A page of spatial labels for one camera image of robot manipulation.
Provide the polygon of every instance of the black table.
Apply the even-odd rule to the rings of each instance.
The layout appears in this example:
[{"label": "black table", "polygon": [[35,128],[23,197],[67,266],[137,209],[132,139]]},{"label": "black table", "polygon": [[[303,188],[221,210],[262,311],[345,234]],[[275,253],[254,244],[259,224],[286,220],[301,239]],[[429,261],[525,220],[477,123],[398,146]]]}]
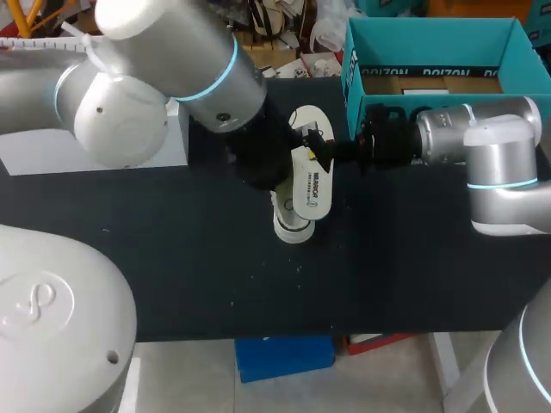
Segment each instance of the black table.
[{"label": "black table", "polygon": [[[269,93],[286,115],[319,106],[347,136],[337,79],[276,80]],[[192,125],[190,153],[182,168],[3,171],[0,222],[113,260],[133,290],[139,341],[499,330],[551,270],[551,237],[474,231],[462,166],[364,177],[338,166],[330,216],[309,242],[287,245],[269,194],[236,178],[220,139]]]}]

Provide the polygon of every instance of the white table leg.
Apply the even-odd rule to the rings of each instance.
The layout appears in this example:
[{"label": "white table leg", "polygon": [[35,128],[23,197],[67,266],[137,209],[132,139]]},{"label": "white table leg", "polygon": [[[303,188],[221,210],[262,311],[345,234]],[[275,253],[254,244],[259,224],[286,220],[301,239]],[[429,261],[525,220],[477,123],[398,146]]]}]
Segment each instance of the white table leg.
[{"label": "white table leg", "polygon": [[491,339],[485,342],[463,374],[460,374],[449,333],[430,335],[430,347],[442,388],[444,413],[468,413],[482,395],[484,365],[494,341]]},{"label": "white table leg", "polygon": [[442,394],[446,396],[460,376],[454,347],[449,333],[432,333],[429,339]]}]

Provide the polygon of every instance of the yellow object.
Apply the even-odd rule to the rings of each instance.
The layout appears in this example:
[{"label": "yellow object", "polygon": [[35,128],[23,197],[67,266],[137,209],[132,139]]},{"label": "yellow object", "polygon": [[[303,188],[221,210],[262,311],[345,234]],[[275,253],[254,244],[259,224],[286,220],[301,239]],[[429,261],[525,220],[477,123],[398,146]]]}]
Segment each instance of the yellow object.
[{"label": "yellow object", "polygon": [[50,14],[46,19],[42,20],[42,22],[35,24],[31,28],[31,30],[34,31],[37,28],[41,28],[42,26],[44,26],[46,23],[48,23],[52,19],[55,19],[58,15],[60,15],[64,11],[71,8],[74,3],[75,3],[75,0],[67,0],[67,3],[65,3],[65,6],[63,6],[62,8],[60,8],[60,9],[56,10],[55,12],[53,12],[52,14]]},{"label": "yellow object", "polygon": [[19,0],[7,0],[7,3],[11,15],[14,17],[14,22],[19,29],[19,35],[26,39],[30,39],[31,29],[28,26],[27,17],[25,17],[25,13],[23,13]]},{"label": "yellow object", "polygon": [[28,12],[27,16],[27,24],[29,26],[34,23],[38,12],[40,11],[40,9],[42,9],[43,3],[44,2],[42,0],[34,0],[33,5],[31,6],[31,10]]}]

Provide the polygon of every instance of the blue box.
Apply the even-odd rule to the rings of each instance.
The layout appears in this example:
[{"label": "blue box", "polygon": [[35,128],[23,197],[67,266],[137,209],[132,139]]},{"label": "blue box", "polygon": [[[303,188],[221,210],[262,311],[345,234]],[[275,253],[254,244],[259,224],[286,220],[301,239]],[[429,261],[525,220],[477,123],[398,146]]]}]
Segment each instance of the blue box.
[{"label": "blue box", "polygon": [[235,340],[241,382],[271,379],[333,365],[335,348],[329,336]]},{"label": "blue box", "polygon": [[356,0],[357,8],[369,17],[395,17],[424,5],[425,0]]},{"label": "blue box", "polygon": [[[503,94],[366,95],[362,74],[405,77],[496,77]],[[511,96],[531,97],[544,122],[551,78],[520,22],[513,19],[353,18],[341,76],[350,138],[374,103],[442,108]]]},{"label": "blue box", "polygon": [[551,0],[532,2],[525,28],[534,47],[551,44]]}]

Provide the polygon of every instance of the plastic bag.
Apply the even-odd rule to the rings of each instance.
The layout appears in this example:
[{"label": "plastic bag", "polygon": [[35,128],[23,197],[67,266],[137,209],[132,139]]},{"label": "plastic bag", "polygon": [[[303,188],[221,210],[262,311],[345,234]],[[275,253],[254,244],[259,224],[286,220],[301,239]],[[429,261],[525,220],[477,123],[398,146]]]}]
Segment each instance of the plastic bag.
[{"label": "plastic bag", "polygon": [[365,17],[353,0],[318,0],[318,16],[310,34],[310,50],[314,41],[332,52],[340,52],[346,38],[346,23],[350,17]]}]

